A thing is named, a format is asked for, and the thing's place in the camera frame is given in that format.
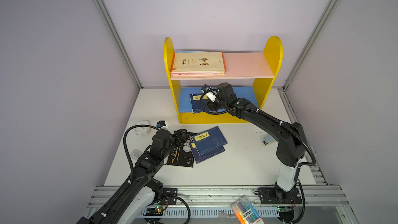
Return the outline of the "dark blue book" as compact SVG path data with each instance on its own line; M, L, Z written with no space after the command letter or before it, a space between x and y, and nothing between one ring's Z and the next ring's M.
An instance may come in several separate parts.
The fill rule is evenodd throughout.
M191 108L192 108L192 112L194 114L204 112L204 110L202 109L201 101L200 101L201 96L202 96L201 94L190 94ZM207 106L208 102L210 102L210 100L208 99L207 95L204 95L204 97L202 99L204 109L206 111L210 112L210 109Z
M227 140L224 137L219 127L214 127L192 137L192 148L196 149L200 156L214 151L227 145Z

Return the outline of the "beige book orange border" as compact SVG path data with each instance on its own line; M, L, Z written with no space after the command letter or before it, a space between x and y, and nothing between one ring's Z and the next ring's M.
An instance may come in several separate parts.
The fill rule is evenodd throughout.
M178 52L175 53L172 73L225 73L222 52Z

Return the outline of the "pink cartoon cover book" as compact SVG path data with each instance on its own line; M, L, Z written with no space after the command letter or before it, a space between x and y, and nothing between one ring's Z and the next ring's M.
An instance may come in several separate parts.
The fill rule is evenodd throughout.
M226 75L226 73L171 73L171 77L214 77L224 75Z

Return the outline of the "dark blue book hidden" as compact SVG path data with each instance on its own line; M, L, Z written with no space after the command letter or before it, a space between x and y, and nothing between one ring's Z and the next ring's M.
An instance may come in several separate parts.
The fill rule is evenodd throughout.
M209 151L209 152L207 152L207 153L205 153L203 155L200 155L198 150L197 150L197 148L196 148L196 146L195 146L195 144L193 142L189 142L189 146L191 148L191 152L192 152L193 157L195 159L195 162L197 164L199 164L199 163L201 163L201 162L203 162L203 161L205 161L207 159L210 159L210 158L212 158L212 157L214 157L214 156L216 156L216 155L218 155L218 154L220 154L222 152L225 152L225 148L223 146L221 146L221 147L218 147L218 148L216 148L216 149L214 149L212 151Z

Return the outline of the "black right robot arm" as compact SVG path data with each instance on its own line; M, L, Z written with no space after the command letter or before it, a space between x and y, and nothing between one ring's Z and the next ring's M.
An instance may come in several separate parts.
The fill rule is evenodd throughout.
M280 161L279 176L275 188L288 193L299 182L300 169L315 162L308 146L302 126L282 121L260 110L245 98L238 98L233 87L221 83L213 89L208 85L201 88L200 106L210 115L230 114L233 117L254 124L269 134L277 143L276 156Z

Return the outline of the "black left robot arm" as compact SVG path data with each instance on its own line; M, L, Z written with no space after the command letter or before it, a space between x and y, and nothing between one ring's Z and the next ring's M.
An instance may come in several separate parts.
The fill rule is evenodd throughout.
M172 151L183 146L193 133L180 129L171 133L166 129L156 129L152 145L138 158L135 165L127 148L126 138L129 128L123 136L123 147L130 166L130 174L110 199L91 217L82 217L79 224L131 224L147 206L170 199L180 201L188 212L188 223L191 210L187 202L178 196L162 195L163 184L154 179L156 173L165 165Z

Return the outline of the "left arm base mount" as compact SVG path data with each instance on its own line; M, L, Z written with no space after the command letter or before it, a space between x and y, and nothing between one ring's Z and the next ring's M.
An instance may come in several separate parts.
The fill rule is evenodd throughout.
M147 209L149 205L175 205L177 200L178 188L164 187L163 183L152 179L146 186L138 191L129 205L130 217L138 217L141 211Z

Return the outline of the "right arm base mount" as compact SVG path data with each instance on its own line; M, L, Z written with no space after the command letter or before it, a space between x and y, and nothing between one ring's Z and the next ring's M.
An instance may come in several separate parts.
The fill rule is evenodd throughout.
M255 195L260 198L262 204L302 204L302 193L296 187L290 191L282 190L278 185L274 187L261 187L254 191Z

